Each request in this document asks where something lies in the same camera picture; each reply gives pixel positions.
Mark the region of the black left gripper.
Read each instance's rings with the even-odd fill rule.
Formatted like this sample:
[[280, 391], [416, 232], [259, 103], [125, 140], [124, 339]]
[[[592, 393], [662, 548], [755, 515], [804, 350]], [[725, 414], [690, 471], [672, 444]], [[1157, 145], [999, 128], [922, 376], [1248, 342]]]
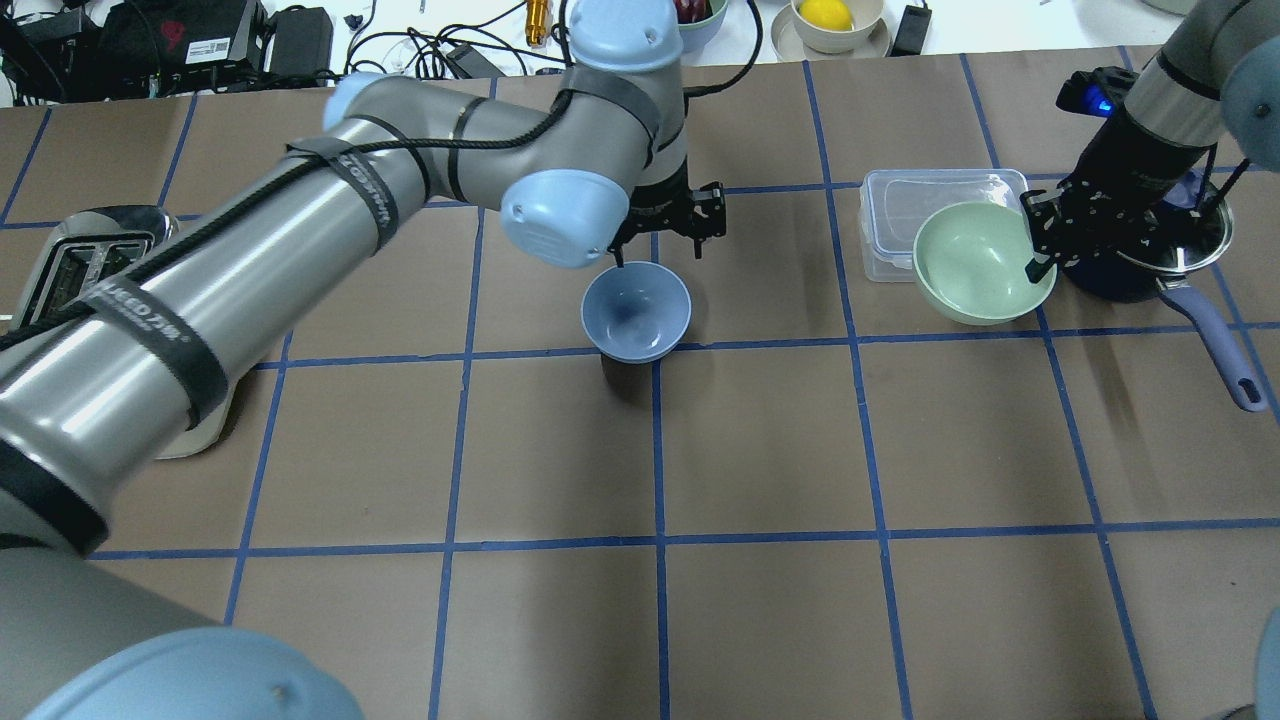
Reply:
[[727, 232], [724, 186], [710, 182], [691, 190], [671, 181], [637, 188], [612, 240], [614, 265], [625, 266], [626, 243], [654, 232], [673, 232], [691, 240], [694, 258], [704, 258], [704, 246]]

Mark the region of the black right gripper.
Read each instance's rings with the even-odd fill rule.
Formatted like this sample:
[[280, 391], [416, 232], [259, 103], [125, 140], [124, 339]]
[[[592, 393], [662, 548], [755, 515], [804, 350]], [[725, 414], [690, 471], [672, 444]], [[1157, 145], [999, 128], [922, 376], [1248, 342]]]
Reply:
[[1112, 111], [1055, 190], [1021, 195], [1033, 247], [1027, 281], [1038, 284], [1056, 268], [1101, 250], [1185, 173], [1201, 170], [1211, 182], [1215, 158], [1215, 143], [1171, 141], [1128, 110]]

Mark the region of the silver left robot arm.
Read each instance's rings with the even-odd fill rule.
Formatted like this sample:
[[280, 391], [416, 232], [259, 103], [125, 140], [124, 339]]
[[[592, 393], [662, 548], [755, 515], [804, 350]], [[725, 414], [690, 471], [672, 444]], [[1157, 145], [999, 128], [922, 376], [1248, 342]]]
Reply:
[[120, 488], [433, 196], [557, 266], [684, 168], [671, 1], [579, 1], [552, 109], [353, 73], [323, 132], [44, 325], [3, 337], [3, 716], [361, 719], [300, 651], [90, 564]]

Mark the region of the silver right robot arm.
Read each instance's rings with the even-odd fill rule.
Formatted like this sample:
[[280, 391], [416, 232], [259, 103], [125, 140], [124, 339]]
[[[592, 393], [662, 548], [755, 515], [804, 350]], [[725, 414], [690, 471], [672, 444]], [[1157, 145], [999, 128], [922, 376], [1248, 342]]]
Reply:
[[1254, 167], [1276, 172], [1277, 32], [1275, 1], [1198, 1], [1142, 70], [1073, 73], [1056, 106], [1102, 126], [1052, 193], [1021, 196], [1027, 278], [1137, 242], [1225, 135]]

